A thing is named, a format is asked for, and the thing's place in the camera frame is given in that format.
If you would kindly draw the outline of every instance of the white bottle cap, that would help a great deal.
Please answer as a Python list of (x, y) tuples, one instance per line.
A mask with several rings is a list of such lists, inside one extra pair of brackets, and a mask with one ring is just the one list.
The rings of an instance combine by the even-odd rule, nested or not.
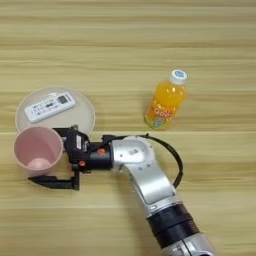
[(172, 71), (172, 73), (169, 76), (169, 80), (171, 83), (176, 84), (176, 85), (182, 85), (186, 82), (188, 76), (186, 72), (175, 69)]

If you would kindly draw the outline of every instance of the round plate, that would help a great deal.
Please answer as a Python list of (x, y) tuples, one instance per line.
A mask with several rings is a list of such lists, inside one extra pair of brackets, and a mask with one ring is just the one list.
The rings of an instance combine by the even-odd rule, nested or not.
[[(76, 105), (73, 108), (60, 112), (37, 123), (32, 124), (28, 120), (24, 111), (27, 106), (64, 92), (69, 92), (75, 99)], [(15, 123), (18, 132), (38, 125), (46, 126), (48, 128), (61, 128), (78, 125), (79, 131), (90, 134), (95, 125), (95, 111), (90, 101), (79, 92), (62, 87), (45, 88), (31, 93), (20, 103), (16, 111)]]

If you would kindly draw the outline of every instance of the orange juice bottle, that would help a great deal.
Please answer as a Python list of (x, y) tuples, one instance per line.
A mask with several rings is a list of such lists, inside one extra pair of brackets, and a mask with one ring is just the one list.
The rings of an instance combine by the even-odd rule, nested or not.
[(167, 80), (158, 84), (145, 114), (145, 121), (151, 128), (164, 130), (170, 127), (172, 118), (185, 99), (186, 80), (187, 74), (184, 71), (173, 70)]

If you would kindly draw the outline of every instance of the silver robot arm segment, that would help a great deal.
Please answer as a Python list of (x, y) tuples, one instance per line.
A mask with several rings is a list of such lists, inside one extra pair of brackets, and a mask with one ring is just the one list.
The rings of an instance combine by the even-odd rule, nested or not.
[(158, 165), (147, 139), (128, 136), (113, 140), (112, 154), (115, 171), (128, 170), (164, 256), (217, 255)]

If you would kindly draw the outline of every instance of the white remote control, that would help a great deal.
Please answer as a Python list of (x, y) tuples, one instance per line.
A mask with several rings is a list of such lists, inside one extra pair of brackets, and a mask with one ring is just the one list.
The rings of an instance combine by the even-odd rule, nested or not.
[(25, 113), (31, 123), (37, 123), (72, 108), (75, 104), (76, 102), (70, 93), (64, 92), (26, 107)]

